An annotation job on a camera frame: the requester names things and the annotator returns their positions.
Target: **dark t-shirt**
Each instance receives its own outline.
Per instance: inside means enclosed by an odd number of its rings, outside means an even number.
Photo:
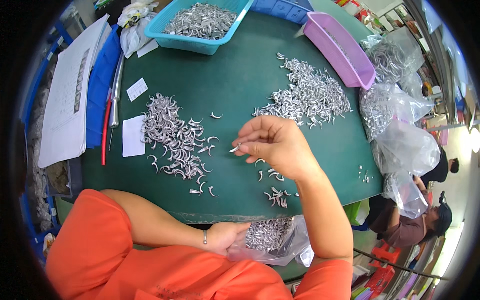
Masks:
[[[428,188],[429,181],[444,182],[448,174],[448,159],[445,150],[440,147],[440,161],[432,171],[420,177],[425,187]]]

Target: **forearm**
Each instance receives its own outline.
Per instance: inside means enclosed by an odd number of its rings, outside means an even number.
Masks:
[[[392,214],[390,216],[390,219],[388,220],[388,228],[387,229],[395,227],[399,223],[400,223],[400,213],[398,212],[398,208],[394,207],[393,210],[392,210]]]
[[[150,247],[185,245],[206,250],[202,230],[179,222],[145,198],[117,190],[101,192],[118,203],[127,213],[132,224],[134,243]]]
[[[320,167],[308,179],[296,181],[310,244],[321,259],[352,262],[353,235],[345,211]]]

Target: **woman's hand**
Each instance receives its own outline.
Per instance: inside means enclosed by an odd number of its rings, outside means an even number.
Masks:
[[[250,223],[220,222],[207,230],[206,250],[227,255],[227,248],[245,238]]]
[[[272,168],[292,180],[302,180],[320,167],[302,132],[290,119],[258,116],[243,125],[232,146],[241,143],[235,155],[250,154],[247,163],[263,158]]]

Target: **white card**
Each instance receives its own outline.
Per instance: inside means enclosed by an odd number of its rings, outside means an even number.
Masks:
[[[138,96],[143,94],[144,91],[146,90],[148,90],[148,87],[147,87],[147,84],[145,83],[144,78],[142,77],[127,89],[128,98],[130,98],[130,101],[134,101]]]

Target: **woman's right hand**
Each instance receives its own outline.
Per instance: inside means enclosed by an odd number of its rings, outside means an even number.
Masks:
[[[232,146],[241,143],[235,155],[249,154],[247,163],[263,158],[277,172],[292,180],[307,179],[320,166],[307,140],[290,119],[262,115],[243,125]]]

